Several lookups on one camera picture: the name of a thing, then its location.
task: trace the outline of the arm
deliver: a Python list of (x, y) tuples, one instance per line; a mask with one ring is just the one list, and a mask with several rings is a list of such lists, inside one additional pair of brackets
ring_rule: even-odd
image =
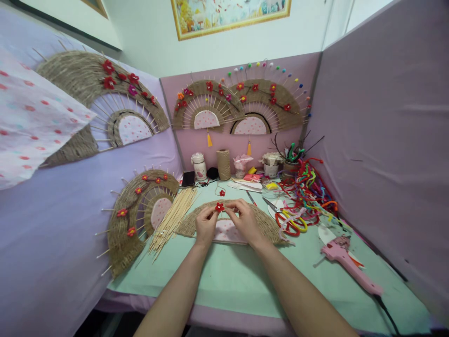
[(263, 236), (244, 200), (226, 207), (230, 207), (225, 209), (226, 213), (262, 260), (298, 336), (358, 336), (323, 294)]
[(214, 238), (217, 218), (214, 207), (204, 208), (198, 215), (195, 244), (142, 320), (134, 337), (182, 335)]

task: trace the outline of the painting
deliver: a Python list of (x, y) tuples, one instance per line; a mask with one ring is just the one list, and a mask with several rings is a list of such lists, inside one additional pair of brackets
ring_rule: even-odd
[(290, 16), (291, 0), (171, 0), (178, 40)]

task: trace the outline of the black phone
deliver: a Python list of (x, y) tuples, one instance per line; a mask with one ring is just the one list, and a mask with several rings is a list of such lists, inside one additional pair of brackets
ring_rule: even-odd
[(182, 176), (182, 187), (193, 186), (195, 185), (195, 172), (184, 172)]

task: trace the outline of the pink glue gun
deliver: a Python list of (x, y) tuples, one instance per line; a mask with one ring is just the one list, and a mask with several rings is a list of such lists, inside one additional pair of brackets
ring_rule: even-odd
[(360, 284), (360, 286), (372, 295), (381, 296), (384, 290), (372, 282), (363, 271), (361, 271), (348, 255), (349, 237), (340, 236), (330, 241), (321, 248), (321, 252), (330, 260), (336, 260), (346, 269), (346, 271)]

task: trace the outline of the fan decoration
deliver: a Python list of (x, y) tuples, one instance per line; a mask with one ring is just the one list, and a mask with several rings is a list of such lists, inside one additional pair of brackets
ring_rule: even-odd
[[(104, 113), (50, 156), (45, 166), (78, 161), (122, 147), (162, 132), (170, 125), (156, 97), (139, 77), (104, 55), (65, 51), (44, 59), (36, 72), (86, 107), (94, 105), (100, 114)], [(105, 96), (114, 103), (109, 104)], [(108, 108), (103, 109), (96, 101), (104, 102)], [(104, 139), (95, 139), (93, 131)], [(109, 143), (109, 147), (99, 150), (101, 142)]]
[[(291, 73), (287, 75), (286, 69), (274, 68), (273, 63), (255, 65), (235, 68), (219, 84), (201, 80), (184, 89), (178, 94), (174, 129), (209, 128), (223, 133), (263, 135), (305, 123), (304, 117), (311, 116), (307, 112), (311, 98), (299, 79), (293, 79)], [(222, 104), (223, 98), (228, 104)]]
[(137, 174), (118, 195), (111, 211), (108, 230), (109, 249), (99, 255), (109, 254), (112, 277), (116, 278), (128, 268), (143, 250), (146, 240), (162, 223), (172, 206), (179, 183), (175, 177), (158, 169)]
[[(229, 219), (222, 216), (222, 214), (226, 214), (225, 204), (230, 203), (232, 200), (215, 200), (201, 205), (196, 208), (194, 211), (190, 212), (184, 220), (179, 225), (176, 230), (177, 234), (193, 237), (195, 234), (195, 219), (201, 212), (201, 210), (205, 207), (215, 207), (215, 209), (220, 212), (220, 216), (217, 220), (217, 226), (215, 229), (215, 242), (226, 242), (226, 243), (237, 243), (237, 244), (247, 244), (246, 240), (240, 235), (238, 230), (236, 230), (234, 223)], [(282, 233), (279, 236), (279, 227), (276, 222), (271, 218), (268, 214), (260, 210), (260, 208), (254, 206), (253, 204), (248, 204), (249, 207), (254, 211), (254, 215), (256, 217), (256, 223), (259, 225), (261, 232), (275, 245), (288, 245), (289, 242), (283, 240), (285, 235)]]

